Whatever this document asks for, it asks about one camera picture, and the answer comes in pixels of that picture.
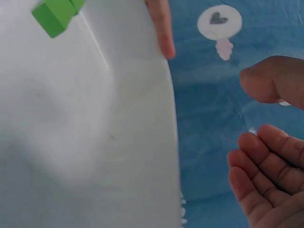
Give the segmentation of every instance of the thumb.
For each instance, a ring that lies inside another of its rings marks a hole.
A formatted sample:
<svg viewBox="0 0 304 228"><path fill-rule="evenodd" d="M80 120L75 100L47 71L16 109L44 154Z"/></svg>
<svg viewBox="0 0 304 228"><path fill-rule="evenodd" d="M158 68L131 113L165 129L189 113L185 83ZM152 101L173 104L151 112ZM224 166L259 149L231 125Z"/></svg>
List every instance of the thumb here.
<svg viewBox="0 0 304 228"><path fill-rule="evenodd" d="M244 69L240 74L244 91L262 103L287 101L304 109L304 60L273 56Z"/></svg>

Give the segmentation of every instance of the hand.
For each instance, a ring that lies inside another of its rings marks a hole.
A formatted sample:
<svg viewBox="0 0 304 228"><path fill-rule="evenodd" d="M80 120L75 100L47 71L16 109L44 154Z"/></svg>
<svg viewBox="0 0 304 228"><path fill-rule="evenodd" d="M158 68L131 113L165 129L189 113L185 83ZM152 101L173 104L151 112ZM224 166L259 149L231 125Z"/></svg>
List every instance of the hand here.
<svg viewBox="0 0 304 228"><path fill-rule="evenodd" d="M145 0L165 58L175 57L169 0Z"/></svg>
<svg viewBox="0 0 304 228"><path fill-rule="evenodd" d="M268 58L243 70L240 82L257 101L304 109L304 60ZM238 144L228 177L250 227L304 228L304 141L265 125Z"/></svg>

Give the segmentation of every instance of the blue cloth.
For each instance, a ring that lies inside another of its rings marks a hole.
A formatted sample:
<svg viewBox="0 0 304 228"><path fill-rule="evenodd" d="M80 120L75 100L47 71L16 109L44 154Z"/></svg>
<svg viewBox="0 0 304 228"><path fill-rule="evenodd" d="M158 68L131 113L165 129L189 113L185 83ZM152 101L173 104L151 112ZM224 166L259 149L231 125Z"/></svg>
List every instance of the blue cloth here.
<svg viewBox="0 0 304 228"><path fill-rule="evenodd" d="M227 4L242 29L229 61L198 30L204 10ZM249 129L273 124L303 138L304 113L259 104L239 85L239 72L272 55L304 57L304 2L299 0L172 0L177 56L169 61L176 99L185 228L248 227L228 183L227 153Z"/></svg>

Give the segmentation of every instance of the gray heart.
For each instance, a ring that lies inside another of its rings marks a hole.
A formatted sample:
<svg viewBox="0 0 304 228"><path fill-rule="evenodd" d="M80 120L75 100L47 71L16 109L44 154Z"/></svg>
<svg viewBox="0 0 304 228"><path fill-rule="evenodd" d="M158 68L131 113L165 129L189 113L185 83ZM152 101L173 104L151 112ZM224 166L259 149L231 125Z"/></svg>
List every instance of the gray heart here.
<svg viewBox="0 0 304 228"><path fill-rule="evenodd" d="M228 18L221 18L219 12L214 12L210 19L211 25L221 25L225 24L228 21Z"/></svg>

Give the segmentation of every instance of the green toy block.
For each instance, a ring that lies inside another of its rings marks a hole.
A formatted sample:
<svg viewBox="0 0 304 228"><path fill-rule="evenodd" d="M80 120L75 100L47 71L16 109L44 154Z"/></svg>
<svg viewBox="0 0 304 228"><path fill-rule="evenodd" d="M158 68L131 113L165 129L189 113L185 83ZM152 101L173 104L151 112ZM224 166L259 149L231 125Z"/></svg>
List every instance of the green toy block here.
<svg viewBox="0 0 304 228"><path fill-rule="evenodd" d="M86 0L69 0L75 7L76 14L79 13L81 8L84 6Z"/></svg>
<svg viewBox="0 0 304 228"><path fill-rule="evenodd" d="M45 0L33 9L32 14L54 38L67 29L76 10L69 0Z"/></svg>

